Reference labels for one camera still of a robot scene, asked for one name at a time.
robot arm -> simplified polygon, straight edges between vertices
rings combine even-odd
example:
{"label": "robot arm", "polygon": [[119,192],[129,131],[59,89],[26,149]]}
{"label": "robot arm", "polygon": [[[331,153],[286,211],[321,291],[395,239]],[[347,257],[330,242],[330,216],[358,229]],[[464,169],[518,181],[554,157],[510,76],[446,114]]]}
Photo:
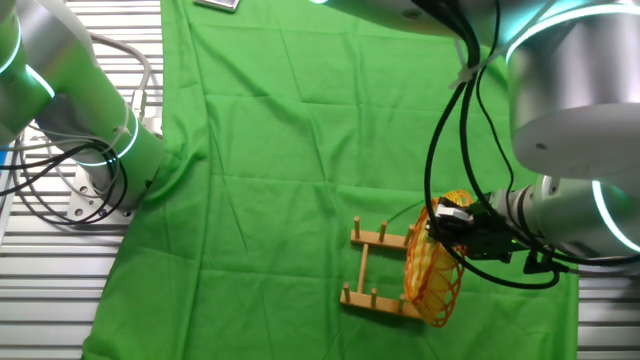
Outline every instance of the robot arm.
{"label": "robot arm", "polygon": [[[479,41],[491,45],[495,0],[452,3]],[[523,166],[544,175],[525,189],[489,194],[511,231],[496,225],[481,204],[458,209],[445,201],[436,216],[472,259],[508,262],[512,252],[528,250],[514,240],[513,231],[583,258],[637,255],[640,241],[632,239],[640,240],[638,2],[501,4],[496,45],[508,62],[513,151]],[[442,7],[436,1],[329,0],[324,5],[395,29],[453,34],[423,11]]]}
{"label": "robot arm", "polygon": [[[126,170],[121,208],[136,208],[159,168],[162,140],[141,125],[136,116],[141,109],[134,111],[110,83],[89,32],[62,1],[0,3],[0,144],[13,141],[32,119],[54,142],[69,135],[102,139]],[[135,97],[137,107],[142,94]],[[58,147],[69,151],[75,146]],[[100,153],[83,151],[73,159],[96,189],[104,191],[112,183]],[[111,202],[122,191],[118,179]]]}

black wire bundle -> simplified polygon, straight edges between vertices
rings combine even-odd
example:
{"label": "black wire bundle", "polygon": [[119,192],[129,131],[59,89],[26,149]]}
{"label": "black wire bundle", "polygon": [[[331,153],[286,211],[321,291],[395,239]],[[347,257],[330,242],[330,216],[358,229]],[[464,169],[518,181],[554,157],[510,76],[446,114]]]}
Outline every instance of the black wire bundle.
{"label": "black wire bundle", "polygon": [[[436,20],[440,21],[442,24],[447,26],[452,32],[454,32],[461,39],[464,40],[468,49],[468,62],[467,62],[468,68],[472,68],[480,62],[479,41],[476,37],[475,32],[473,31],[473,28],[471,27],[471,25],[469,24],[465,16],[462,14],[460,8],[456,4],[454,3],[438,4],[438,3],[433,3],[429,0],[413,0],[413,2],[416,5],[418,5],[420,8],[422,8],[424,11],[429,13]],[[499,0],[495,0],[495,7],[496,7],[496,25],[495,25],[493,44],[491,47],[489,57],[491,57],[495,53],[498,45],[499,36],[500,36],[501,8],[500,8]],[[429,145],[429,151],[427,153],[427,160],[426,160],[426,166],[425,166],[424,189],[425,189],[425,201],[427,204],[426,208],[429,213],[429,218],[432,219],[429,225],[431,226],[435,237],[438,238],[438,233],[440,229],[439,229],[438,221],[437,221],[437,218],[435,217],[433,208],[430,206],[431,197],[432,197],[431,196],[431,171],[433,167],[433,160],[435,157],[437,143],[442,134],[444,126],[448,118],[451,116],[451,113],[455,108],[458,100],[460,99],[460,97],[464,92],[464,96],[462,100],[461,115],[460,115],[460,147],[462,150],[463,163],[464,163],[465,171],[467,173],[467,177],[469,179],[469,182],[471,183],[471,187],[473,188],[476,197],[478,198],[478,201],[483,205],[483,207],[486,208],[486,210],[494,219],[499,219],[503,223],[504,228],[507,231],[509,231],[514,238],[516,238],[522,244],[527,246],[531,250],[534,256],[537,256],[537,253],[541,253],[542,255],[549,257],[551,259],[565,261],[572,264],[591,265],[591,266],[620,266],[620,265],[627,265],[627,264],[640,261],[640,255],[630,256],[625,258],[616,258],[616,259],[584,259],[584,258],[578,258],[575,256],[568,256],[561,253],[557,253],[555,249],[549,249],[545,247],[542,243],[540,243],[540,241],[536,238],[536,236],[530,233],[528,229],[520,227],[516,221],[513,221],[510,209],[508,209],[508,216],[510,217],[512,223],[515,224],[515,227],[517,228],[517,230],[511,228],[506,223],[504,218],[500,216],[500,214],[498,214],[498,212],[491,206],[491,204],[486,199],[484,192],[482,191],[482,189],[480,188],[477,182],[477,179],[473,172],[473,167],[471,165],[470,156],[469,156],[469,147],[468,147],[468,138],[467,138],[467,121],[468,121],[468,114],[469,114],[469,106],[473,96],[474,88],[476,90],[476,97],[478,99],[480,108],[483,114],[485,115],[489,123],[489,126],[491,128],[493,139],[496,145],[498,146],[502,159],[504,160],[507,166],[507,169],[509,171],[510,182],[509,182],[509,187],[507,189],[507,201],[508,201],[509,193],[511,192],[515,182],[515,176],[514,176],[513,168],[511,167],[511,164],[507,159],[504,149],[500,144],[500,140],[498,138],[493,121],[489,116],[489,113],[487,112],[484,106],[484,103],[482,102],[482,96],[480,93],[480,83],[482,81],[482,78],[484,76],[486,69],[487,69],[487,66],[484,66],[480,70],[477,76],[476,74],[472,75],[469,82],[458,85],[451,99],[449,100],[449,103],[447,104],[447,107],[445,108],[440,120],[438,121],[438,124],[436,125],[436,129],[434,131],[433,137],[431,139],[431,143]],[[507,287],[513,287],[513,288],[519,288],[519,289],[547,289],[555,286],[559,282],[560,271],[566,272],[568,270],[568,268],[562,264],[553,263],[555,264],[555,266],[552,270],[550,270],[553,273],[553,278],[551,281],[547,283],[542,283],[542,284],[516,283],[516,282],[497,278],[493,275],[487,274],[479,270],[469,262],[465,261],[460,255],[458,255],[453,249],[453,244],[442,242],[442,245],[449,252],[449,254],[451,254],[451,256],[454,259],[456,259],[456,261],[460,262],[465,268],[467,268],[471,272],[475,273],[476,275],[486,280],[489,280],[496,284],[507,286]]]}
{"label": "black wire bundle", "polygon": [[[21,140],[18,139],[16,141],[16,145],[19,146],[21,144]],[[29,211],[31,211],[31,213],[33,213],[35,216],[37,216],[38,218],[40,218],[41,220],[49,223],[49,224],[53,224],[53,225],[88,225],[88,224],[93,224],[96,222],[101,221],[102,219],[104,219],[105,217],[111,215],[113,212],[115,212],[117,210],[117,208],[120,206],[120,204],[122,204],[122,202],[124,201],[124,198],[126,196],[127,190],[128,190],[128,180],[127,180],[127,174],[126,171],[124,169],[124,166],[122,165],[122,163],[118,160],[113,160],[113,159],[117,159],[117,155],[115,153],[115,151],[113,149],[110,149],[109,151],[105,151],[109,148],[109,145],[106,143],[102,143],[99,141],[92,141],[89,142],[87,144],[83,144],[80,146],[77,146],[61,155],[57,155],[57,156],[53,156],[49,159],[43,160],[43,161],[39,161],[39,162],[35,162],[35,163],[30,163],[30,164],[26,164],[25,162],[25,157],[24,157],[24,153],[22,151],[14,151],[13,152],[13,158],[12,158],[12,164],[11,165],[6,165],[6,166],[0,166],[0,170],[10,170],[12,171],[12,176],[13,176],[13,181],[15,183],[15,187],[5,190],[3,192],[0,192],[0,196],[1,195],[7,195],[10,193],[17,193],[18,196],[20,197],[20,199],[22,200],[22,202],[24,203],[24,205],[29,209]],[[47,174],[48,172],[50,172],[52,169],[54,169],[56,166],[60,165],[63,161],[70,159],[71,157],[73,157],[74,155],[77,155],[78,153],[85,151],[85,150],[95,150],[98,151],[102,157],[104,158],[107,168],[109,169],[109,174],[111,176],[111,178],[113,178],[114,176],[117,176],[116,173],[116,169],[117,167],[119,167],[119,171],[122,173],[122,178],[123,178],[123,187],[122,187],[122,193],[120,194],[120,197],[118,198],[118,201],[116,202],[116,204],[108,211],[105,211],[104,208],[107,206],[107,203],[109,202],[109,200],[111,199],[111,197],[113,196],[113,191],[115,189],[115,185],[116,182],[113,181],[109,187],[109,189],[106,192],[106,196],[103,199],[103,203],[98,207],[98,209],[93,212],[92,214],[88,215],[87,217],[80,219],[80,220],[71,220],[69,218],[67,218],[64,215],[60,215],[58,214],[39,194],[38,192],[35,190],[35,188],[33,187],[33,183],[40,179],[41,177],[43,177],[45,174]],[[34,175],[33,177],[30,177],[28,174],[28,170],[31,168],[35,168],[35,167],[39,167],[39,166],[44,166],[47,165],[42,171],[40,171],[39,173],[37,173],[36,175]],[[25,182],[20,184],[19,183],[19,177],[18,177],[18,170],[22,171],[23,176],[25,178]],[[38,211],[36,211],[33,206],[27,201],[27,199],[25,198],[24,194],[20,191],[26,187],[29,187],[29,189],[31,190],[31,193],[33,194],[33,196],[38,200],[38,202],[40,202],[40,204],[42,206],[44,206],[47,210],[49,210],[51,212],[51,214],[53,216],[58,217],[60,220],[52,220],[49,219],[46,215],[42,215],[40,214]]]}
{"label": "black wire bundle", "polygon": [[[472,68],[476,66],[480,62],[480,44],[473,31],[473,28],[466,20],[460,9],[456,5],[447,5],[445,3],[433,4],[428,0],[414,0],[414,3],[433,16],[435,19],[446,25],[451,31],[460,36],[468,49],[468,62],[467,67]],[[500,34],[500,4],[498,0],[496,0],[496,30],[494,34],[494,43],[492,46],[491,54],[495,52],[497,47],[498,38]],[[481,71],[481,74],[484,74],[486,67],[484,67]],[[460,96],[464,92],[463,100],[462,100],[462,110],[460,116],[460,147],[462,149],[463,162],[465,165],[465,171],[467,172],[467,176],[469,177],[469,181],[471,182],[471,186],[476,193],[479,201],[484,205],[491,208],[493,212],[495,210],[490,206],[487,199],[484,197],[482,190],[480,189],[475,175],[473,173],[473,169],[471,167],[471,161],[469,157],[469,148],[468,148],[468,139],[467,139],[467,120],[469,114],[469,107],[471,104],[471,99],[473,97],[473,91],[476,86],[476,82],[478,81],[478,77],[476,74],[472,75],[471,80],[468,83],[462,83],[458,85],[456,90],[454,91],[453,96],[449,100],[449,104],[445,108],[438,124],[436,125],[436,129],[434,131],[433,137],[431,139],[431,144],[429,145],[429,151],[427,153],[427,162],[425,166],[425,178],[424,178],[424,186],[425,186],[425,201],[426,208],[429,213],[430,226],[432,230],[438,238],[438,232],[440,231],[437,219],[435,217],[433,208],[430,206],[431,204],[431,170],[433,167],[433,160],[435,157],[435,150],[437,148],[438,140],[442,134],[444,126],[453,111],[453,108],[456,106]],[[498,140],[497,134],[495,133],[495,128],[493,127],[493,123],[490,118],[487,118],[492,126],[492,130],[494,132],[494,139]],[[560,274],[557,270],[553,270],[553,279],[547,283],[542,284],[525,284],[525,283],[517,283],[513,281],[504,280],[493,275],[487,274],[484,271],[476,268],[474,265],[467,262],[463,259],[458,253],[453,249],[453,244],[442,242],[443,247],[449,252],[449,254],[460,264],[462,264],[466,269],[473,272],[474,274],[480,276],[481,278],[496,283],[498,285],[503,285],[512,288],[518,289],[529,289],[529,290],[540,290],[547,289],[555,286],[560,280]]]}

wrinkled fabric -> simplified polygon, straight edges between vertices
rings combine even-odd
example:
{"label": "wrinkled fabric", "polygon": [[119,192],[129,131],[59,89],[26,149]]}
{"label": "wrinkled fabric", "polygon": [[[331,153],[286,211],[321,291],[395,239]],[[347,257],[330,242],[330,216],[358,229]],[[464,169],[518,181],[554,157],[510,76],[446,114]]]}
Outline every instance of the wrinkled fabric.
{"label": "wrinkled fabric", "polygon": [[[460,64],[451,39],[401,33],[307,0],[244,0],[236,14],[163,0],[164,163],[122,243],[84,358],[575,359],[575,277],[546,291],[467,272],[444,329],[345,308],[362,248],[349,242],[424,197],[424,161]],[[483,95],[509,149],[504,64]],[[458,114],[434,196],[470,190]],[[471,156],[485,191],[509,177],[476,103]],[[510,160],[515,165],[511,152]],[[516,167],[517,186],[535,175]],[[404,235],[420,209],[388,233]],[[501,277],[525,276],[486,262]],[[372,248],[365,291],[403,293],[404,254]]]}

metal grating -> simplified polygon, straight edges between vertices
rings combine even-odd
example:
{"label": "metal grating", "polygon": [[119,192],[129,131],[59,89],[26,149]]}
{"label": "metal grating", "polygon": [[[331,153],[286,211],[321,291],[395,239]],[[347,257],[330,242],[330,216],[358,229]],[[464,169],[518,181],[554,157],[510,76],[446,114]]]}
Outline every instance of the metal grating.
{"label": "metal grating", "polygon": [[[149,57],[154,72],[145,124],[159,130],[163,72],[159,0],[69,0],[68,6],[91,31],[123,40]],[[106,46],[96,45],[95,50],[102,68],[129,100],[142,67]],[[63,171],[72,178],[75,165],[66,163]],[[67,210],[70,192],[60,179],[48,176],[36,186],[56,210]],[[36,201],[31,196],[27,200]],[[0,246],[0,359],[80,358],[125,231],[56,228],[15,199]],[[584,278],[579,306],[580,360],[640,359],[640,278]]]}
{"label": "metal grating", "polygon": [[[125,41],[149,57],[153,76],[144,123],[160,132],[160,1],[70,0],[67,5],[90,31]],[[128,54],[104,45],[94,47],[100,65],[129,101],[142,66]],[[28,132],[27,139],[37,141],[32,137],[38,135]],[[44,154],[31,152],[28,157]],[[69,161],[61,168],[73,181],[76,165]],[[45,193],[56,211],[66,212],[71,193],[55,172],[49,175],[36,182],[36,189]],[[27,201],[37,203],[29,192],[25,194]],[[39,205],[36,209],[45,211]],[[126,228],[54,227],[33,216],[15,197],[5,230],[0,246],[0,359],[79,359]]]}

orange object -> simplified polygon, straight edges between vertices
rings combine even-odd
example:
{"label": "orange object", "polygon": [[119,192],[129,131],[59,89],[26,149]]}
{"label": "orange object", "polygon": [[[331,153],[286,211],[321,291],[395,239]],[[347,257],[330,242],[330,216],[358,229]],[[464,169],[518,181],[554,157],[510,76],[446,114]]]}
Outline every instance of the orange object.
{"label": "orange object", "polygon": [[[473,202],[469,193],[462,190],[452,191],[444,197],[460,206],[468,206]],[[438,201],[439,198],[433,199],[431,206],[437,206]],[[464,267],[451,257],[442,244],[428,237],[428,217],[425,207],[409,243],[404,289],[407,301],[415,306],[422,319],[434,327],[441,328],[447,324],[453,313],[460,293]],[[455,250],[464,258],[464,247]]]}

